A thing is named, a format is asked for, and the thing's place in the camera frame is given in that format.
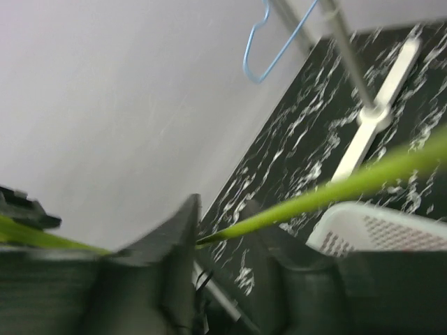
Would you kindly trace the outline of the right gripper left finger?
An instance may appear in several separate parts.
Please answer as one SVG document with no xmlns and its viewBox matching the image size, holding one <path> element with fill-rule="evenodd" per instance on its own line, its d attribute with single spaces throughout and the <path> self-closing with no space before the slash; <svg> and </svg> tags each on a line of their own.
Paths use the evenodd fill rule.
<svg viewBox="0 0 447 335">
<path fill-rule="evenodd" d="M 1 217 L 2 334 L 191 334 L 200 197 L 110 252 Z"/>
</svg>

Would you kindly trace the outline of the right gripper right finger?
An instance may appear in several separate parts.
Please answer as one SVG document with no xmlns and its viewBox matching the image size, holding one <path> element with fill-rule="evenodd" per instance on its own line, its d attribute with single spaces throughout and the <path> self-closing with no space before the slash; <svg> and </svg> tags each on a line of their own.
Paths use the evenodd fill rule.
<svg viewBox="0 0 447 335">
<path fill-rule="evenodd" d="M 324 255 L 279 228 L 248 234 L 263 334 L 445 334 L 445 251 Z"/>
</svg>

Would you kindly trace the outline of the light blue wire hanger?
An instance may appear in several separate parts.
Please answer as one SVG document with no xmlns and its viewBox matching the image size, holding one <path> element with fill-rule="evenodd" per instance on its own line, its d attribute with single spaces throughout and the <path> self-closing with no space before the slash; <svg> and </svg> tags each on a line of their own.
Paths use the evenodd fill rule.
<svg viewBox="0 0 447 335">
<path fill-rule="evenodd" d="M 266 80 L 274 67 L 291 48 L 305 58 L 312 51 L 316 39 L 306 27 L 316 11 L 318 1 L 305 1 L 305 9 L 297 1 L 261 1 L 263 14 L 253 24 L 248 36 L 242 70 L 253 83 Z"/>
</svg>

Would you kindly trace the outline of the white clothes rack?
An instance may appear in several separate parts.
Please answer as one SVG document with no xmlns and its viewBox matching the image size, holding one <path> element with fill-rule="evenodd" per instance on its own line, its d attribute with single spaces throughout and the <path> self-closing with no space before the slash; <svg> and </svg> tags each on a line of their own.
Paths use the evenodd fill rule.
<svg viewBox="0 0 447 335">
<path fill-rule="evenodd" d="M 409 38 L 402 44 L 381 88 L 377 94 L 373 94 L 367 87 L 360 58 L 350 42 L 341 7 L 336 1 L 322 1 L 321 7 L 332 28 L 351 83 L 358 90 L 362 101 L 362 109 L 357 115 L 358 129 L 332 176 L 331 181 L 335 182 L 347 178 L 359 168 L 377 134 L 391 124 L 392 105 L 420 54 L 421 39 Z"/>
</svg>

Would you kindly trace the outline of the white plastic basket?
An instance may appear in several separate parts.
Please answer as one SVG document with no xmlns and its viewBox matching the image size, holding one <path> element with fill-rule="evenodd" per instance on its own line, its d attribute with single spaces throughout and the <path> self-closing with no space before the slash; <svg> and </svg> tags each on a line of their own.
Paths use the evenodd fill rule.
<svg viewBox="0 0 447 335">
<path fill-rule="evenodd" d="M 341 257 L 351 251 L 445 251 L 446 224 L 363 202 L 331 206 L 306 245 Z"/>
</svg>

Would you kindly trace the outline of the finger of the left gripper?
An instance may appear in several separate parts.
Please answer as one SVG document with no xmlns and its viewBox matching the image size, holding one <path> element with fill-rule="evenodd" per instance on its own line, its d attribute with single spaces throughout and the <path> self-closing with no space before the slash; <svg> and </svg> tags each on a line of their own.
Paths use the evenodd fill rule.
<svg viewBox="0 0 447 335">
<path fill-rule="evenodd" d="M 38 230 L 59 228 L 62 219 L 48 214 L 40 202 L 27 193 L 1 186 L 1 215 Z"/>
</svg>

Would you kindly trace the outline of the lime green hanger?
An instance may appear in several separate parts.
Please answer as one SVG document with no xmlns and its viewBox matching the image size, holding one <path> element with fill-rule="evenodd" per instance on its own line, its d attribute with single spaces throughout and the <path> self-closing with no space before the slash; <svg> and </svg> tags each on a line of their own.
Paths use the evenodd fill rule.
<svg viewBox="0 0 447 335">
<path fill-rule="evenodd" d="M 364 164 L 345 179 L 320 185 L 315 190 L 280 202 L 251 218 L 197 240 L 196 248 L 200 249 L 212 243 L 241 237 L 302 213 L 316 211 L 332 202 L 349 200 L 362 194 L 377 192 L 383 184 L 402 179 L 414 170 L 419 171 L 420 176 L 423 177 L 430 174 L 436 167 L 441 170 L 446 168 L 445 125 L 436 129 L 421 149 L 409 151 L 405 144 L 395 147 L 378 163 Z M 84 250 L 99 255 L 109 253 L 108 250 L 103 248 L 21 225 L 5 216 L 1 217 L 1 241 L 13 241 L 39 248 Z"/>
</svg>

